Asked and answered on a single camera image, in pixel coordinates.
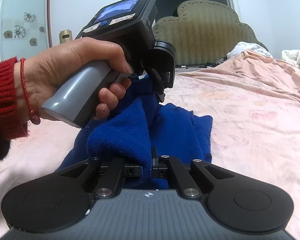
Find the bed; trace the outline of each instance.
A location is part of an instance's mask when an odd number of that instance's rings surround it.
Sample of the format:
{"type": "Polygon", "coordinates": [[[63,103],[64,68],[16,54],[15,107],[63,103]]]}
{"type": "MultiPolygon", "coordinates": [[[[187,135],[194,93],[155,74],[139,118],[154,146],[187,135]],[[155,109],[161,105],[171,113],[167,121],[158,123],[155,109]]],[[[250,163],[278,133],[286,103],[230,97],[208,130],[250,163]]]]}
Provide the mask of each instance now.
{"type": "MultiPolygon", "coordinates": [[[[295,207],[286,229],[300,240],[300,70],[247,50],[215,68],[177,74],[166,103],[213,117],[213,164],[290,194],[295,207]]],[[[30,136],[12,141],[0,163],[0,204],[11,188],[53,172],[78,132],[62,122],[30,124],[30,136]]],[[[7,230],[0,208],[0,237],[7,230]]]]}

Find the wrist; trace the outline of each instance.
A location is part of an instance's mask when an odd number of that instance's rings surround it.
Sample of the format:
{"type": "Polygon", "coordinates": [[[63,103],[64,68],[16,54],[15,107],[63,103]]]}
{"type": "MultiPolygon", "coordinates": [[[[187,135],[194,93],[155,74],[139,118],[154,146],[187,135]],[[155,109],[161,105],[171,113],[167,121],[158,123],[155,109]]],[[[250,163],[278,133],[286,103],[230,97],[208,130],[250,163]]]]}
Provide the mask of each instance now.
{"type": "MultiPolygon", "coordinates": [[[[29,77],[29,71],[27,71],[28,62],[25,60],[24,62],[24,80],[26,84],[26,91],[28,93],[31,107],[37,112],[37,107],[35,104],[35,96],[34,96],[34,86],[29,77]]],[[[29,117],[29,107],[26,102],[25,94],[22,87],[21,75],[20,75],[20,62],[14,64],[14,88],[16,93],[16,103],[17,103],[17,111],[20,122],[26,123],[30,120],[29,117]]]]}

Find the crosshair logo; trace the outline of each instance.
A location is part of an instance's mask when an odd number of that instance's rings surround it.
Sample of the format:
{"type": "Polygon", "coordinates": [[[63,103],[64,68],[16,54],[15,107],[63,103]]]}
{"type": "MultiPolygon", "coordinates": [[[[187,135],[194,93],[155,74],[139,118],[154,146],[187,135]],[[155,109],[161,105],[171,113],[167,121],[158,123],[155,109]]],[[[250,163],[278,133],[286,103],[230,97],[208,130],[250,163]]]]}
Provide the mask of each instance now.
{"type": "Polygon", "coordinates": [[[152,196],[154,196],[154,194],[152,194],[151,192],[147,192],[144,194],[147,198],[151,198],[152,196]]]}

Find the blue button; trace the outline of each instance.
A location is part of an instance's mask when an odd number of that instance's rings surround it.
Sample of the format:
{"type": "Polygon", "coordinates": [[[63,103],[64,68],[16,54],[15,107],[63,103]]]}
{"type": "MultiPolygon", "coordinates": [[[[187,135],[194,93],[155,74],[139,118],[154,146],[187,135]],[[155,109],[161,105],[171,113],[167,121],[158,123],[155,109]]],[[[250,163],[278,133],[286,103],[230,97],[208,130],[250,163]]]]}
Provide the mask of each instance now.
{"type": "Polygon", "coordinates": [[[108,21],[103,21],[103,22],[101,22],[101,23],[100,23],[100,27],[106,25],[107,23],[108,23],[108,21]]]}

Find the device screen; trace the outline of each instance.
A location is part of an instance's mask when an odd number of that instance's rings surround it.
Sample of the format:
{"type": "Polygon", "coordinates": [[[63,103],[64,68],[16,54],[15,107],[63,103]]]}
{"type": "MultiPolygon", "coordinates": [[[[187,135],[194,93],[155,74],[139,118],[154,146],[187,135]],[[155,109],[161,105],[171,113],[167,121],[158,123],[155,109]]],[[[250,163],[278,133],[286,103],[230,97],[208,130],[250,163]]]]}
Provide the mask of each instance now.
{"type": "Polygon", "coordinates": [[[110,5],[102,11],[102,13],[98,16],[98,18],[94,21],[94,23],[101,21],[103,19],[107,19],[113,16],[120,15],[122,13],[130,12],[134,8],[135,4],[138,0],[127,0],[123,2],[119,2],[113,5],[110,5]]]}

